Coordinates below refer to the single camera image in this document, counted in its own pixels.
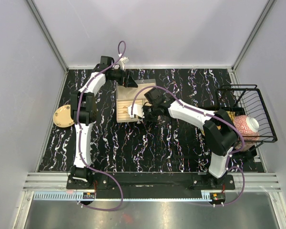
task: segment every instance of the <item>wire basket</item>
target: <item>wire basket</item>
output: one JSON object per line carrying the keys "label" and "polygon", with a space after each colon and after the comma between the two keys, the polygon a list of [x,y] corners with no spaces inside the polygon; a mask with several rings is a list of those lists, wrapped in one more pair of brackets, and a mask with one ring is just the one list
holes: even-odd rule
{"label": "wire basket", "polygon": [[[263,143],[276,142],[276,132],[273,128],[269,113],[260,90],[255,84],[223,85],[216,90],[217,106],[226,110],[232,121],[235,116],[247,115],[259,123],[258,135],[245,137],[247,152],[252,152]],[[234,148],[241,146],[240,140]]]}

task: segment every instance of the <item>gray wall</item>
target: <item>gray wall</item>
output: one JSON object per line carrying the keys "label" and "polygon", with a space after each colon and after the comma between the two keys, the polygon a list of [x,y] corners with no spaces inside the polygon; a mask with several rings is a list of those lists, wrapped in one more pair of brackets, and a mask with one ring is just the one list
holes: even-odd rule
{"label": "gray wall", "polygon": [[33,171],[63,71],[23,0],[0,0],[0,229]]}
{"label": "gray wall", "polygon": [[257,84],[266,100],[278,142],[261,149],[286,200],[286,0],[276,2],[236,73],[241,83]]}
{"label": "gray wall", "polygon": [[69,67],[232,65],[267,0],[34,0]]}

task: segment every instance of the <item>black marble countertop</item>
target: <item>black marble countertop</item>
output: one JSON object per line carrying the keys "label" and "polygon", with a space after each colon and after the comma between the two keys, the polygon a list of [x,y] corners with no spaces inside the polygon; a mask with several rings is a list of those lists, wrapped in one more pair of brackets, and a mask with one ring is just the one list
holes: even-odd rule
{"label": "black marble countertop", "polygon": [[[135,80],[155,79],[158,86],[199,107],[216,105],[216,88],[231,83],[227,69],[131,71]],[[70,104],[70,93],[79,90],[90,74],[91,70],[68,72],[59,106]],[[96,100],[98,116],[90,144],[94,168],[112,172],[199,172],[209,167],[211,153],[197,127],[183,121],[177,121],[175,127],[167,117],[155,123],[117,123],[114,82],[108,81],[97,93]],[[53,125],[39,171],[69,170],[75,157],[74,129],[74,126]],[[194,158],[174,158],[174,154]],[[256,171],[254,160],[243,163],[241,159],[232,158],[232,164],[247,172]]]}

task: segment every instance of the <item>yellow plate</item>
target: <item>yellow plate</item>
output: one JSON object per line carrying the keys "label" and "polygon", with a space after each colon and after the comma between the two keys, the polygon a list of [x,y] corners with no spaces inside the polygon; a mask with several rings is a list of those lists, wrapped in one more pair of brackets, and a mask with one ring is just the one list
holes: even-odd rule
{"label": "yellow plate", "polygon": [[65,105],[58,108],[53,115],[53,122],[55,125],[65,128],[74,124],[71,119],[71,106]]}

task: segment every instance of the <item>black wire dish rack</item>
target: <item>black wire dish rack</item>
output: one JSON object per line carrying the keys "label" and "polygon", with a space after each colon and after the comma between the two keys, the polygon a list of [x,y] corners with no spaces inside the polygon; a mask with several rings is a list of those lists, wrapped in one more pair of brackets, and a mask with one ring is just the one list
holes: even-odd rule
{"label": "black wire dish rack", "polygon": [[[217,104],[211,107],[201,107],[206,110],[217,111],[224,109],[232,121],[236,116],[247,115],[255,118],[259,123],[258,135],[246,137],[245,144],[252,145],[248,150],[233,154],[235,159],[249,160],[257,155],[256,149],[264,143],[277,141],[264,99],[256,84],[229,84],[216,89]],[[234,145],[234,149],[241,147],[241,141]],[[174,158],[194,159],[197,156],[181,156],[174,154]]]}

